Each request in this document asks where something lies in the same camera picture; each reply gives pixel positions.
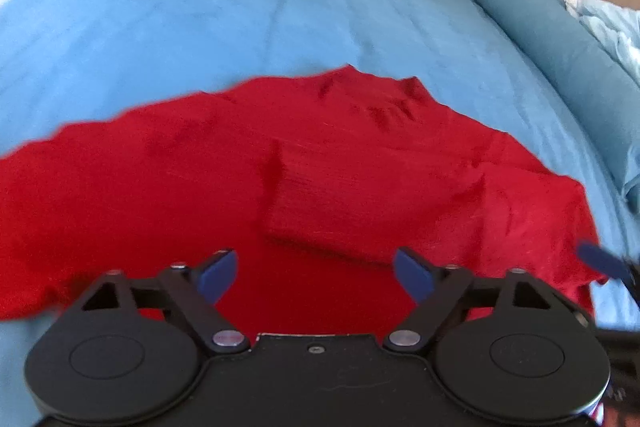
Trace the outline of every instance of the mattress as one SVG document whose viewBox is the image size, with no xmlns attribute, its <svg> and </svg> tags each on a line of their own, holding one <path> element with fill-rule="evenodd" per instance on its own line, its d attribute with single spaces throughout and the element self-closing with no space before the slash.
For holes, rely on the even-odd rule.
<svg viewBox="0 0 640 427">
<path fill-rule="evenodd" d="M 546 78 L 472 0 L 11 0 L 0 9 L 0 154 L 62 124 L 257 75 L 351 64 L 417 76 L 440 103 L 508 132 L 583 184 L 604 247 L 640 250 L 590 140 Z M 640 314 L 615 283 L 593 288 L 601 325 Z M 0 325 L 0 425 L 37 419 L 17 373 L 50 315 Z"/>
</svg>

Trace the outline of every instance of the red sweater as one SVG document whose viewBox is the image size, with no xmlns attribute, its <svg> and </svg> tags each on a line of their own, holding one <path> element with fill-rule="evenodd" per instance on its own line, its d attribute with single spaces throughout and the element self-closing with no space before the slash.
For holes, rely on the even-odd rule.
<svg viewBox="0 0 640 427">
<path fill-rule="evenodd" d="M 390 263 L 523 267 L 590 307 L 582 186 L 436 103 L 351 67 L 79 123 L 0 160 L 0 318 L 68 303 L 108 269 L 149 277 L 233 247 L 219 304 L 247 334 L 381 335 L 412 303 Z"/>
</svg>

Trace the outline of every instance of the metal screw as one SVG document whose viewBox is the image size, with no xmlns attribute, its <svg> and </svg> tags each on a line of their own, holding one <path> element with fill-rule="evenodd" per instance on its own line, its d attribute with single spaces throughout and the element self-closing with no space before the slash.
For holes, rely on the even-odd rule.
<svg viewBox="0 0 640 427">
<path fill-rule="evenodd" d="M 213 335 L 213 343 L 220 347 L 236 347 L 244 342 L 244 335 L 236 330 L 222 330 Z"/>
<path fill-rule="evenodd" d="M 411 347 L 420 342 L 420 334 L 412 330 L 398 330 L 389 335 L 389 341 L 395 346 Z"/>
<path fill-rule="evenodd" d="M 583 328 L 588 328 L 589 327 L 589 321 L 587 320 L 587 317 L 582 315 L 580 312 L 575 312 L 574 313 L 574 317 L 578 322 L 580 322 L 580 325 Z"/>
</svg>

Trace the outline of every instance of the round black disc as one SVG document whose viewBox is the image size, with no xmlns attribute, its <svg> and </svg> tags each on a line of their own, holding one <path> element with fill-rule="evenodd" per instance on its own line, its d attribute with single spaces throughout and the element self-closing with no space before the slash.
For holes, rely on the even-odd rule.
<svg viewBox="0 0 640 427">
<path fill-rule="evenodd" d="M 518 309 L 469 321 L 436 348 L 443 384 L 504 421 L 557 421 L 589 410 L 609 383 L 606 352 L 577 321 Z"/>
<path fill-rule="evenodd" d="M 55 325 L 24 373 L 41 409 L 74 423 L 118 423 L 153 415 L 175 400 L 198 369 L 193 341 L 177 328 L 110 310 Z"/>
</svg>

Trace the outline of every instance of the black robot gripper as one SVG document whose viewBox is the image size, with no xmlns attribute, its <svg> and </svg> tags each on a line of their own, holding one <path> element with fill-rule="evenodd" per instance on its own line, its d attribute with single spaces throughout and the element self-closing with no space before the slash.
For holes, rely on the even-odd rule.
<svg viewBox="0 0 640 427">
<path fill-rule="evenodd" d="M 213 306 L 237 268 L 226 250 L 153 279 L 98 279 L 26 360 L 39 427 L 577 427 L 596 425 L 601 400 L 632 409 L 640 396 L 640 335 L 598 330 L 522 270 L 475 278 L 401 248 L 396 278 L 417 306 L 382 343 L 263 334 L 251 346 Z M 492 310 L 468 320 L 477 308 Z"/>
</svg>

